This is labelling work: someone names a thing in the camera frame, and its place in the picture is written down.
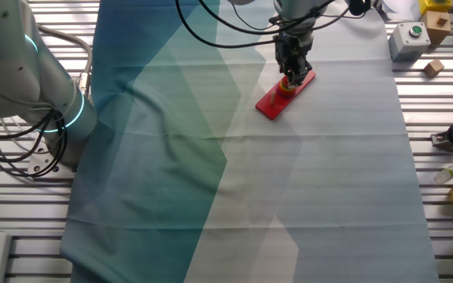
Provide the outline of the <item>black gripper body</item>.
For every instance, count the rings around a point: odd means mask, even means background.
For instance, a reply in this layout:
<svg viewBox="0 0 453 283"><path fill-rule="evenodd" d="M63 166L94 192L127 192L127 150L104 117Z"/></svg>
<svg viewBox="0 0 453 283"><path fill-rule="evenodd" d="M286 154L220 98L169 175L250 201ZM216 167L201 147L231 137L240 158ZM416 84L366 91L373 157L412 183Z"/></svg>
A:
<svg viewBox="0 0 453 283"><path fill-rule="evenodd" d="M275 58L281 73L304 73L312 70L307 61L313 39L301 41L297 37L276 37Z"/></svg>

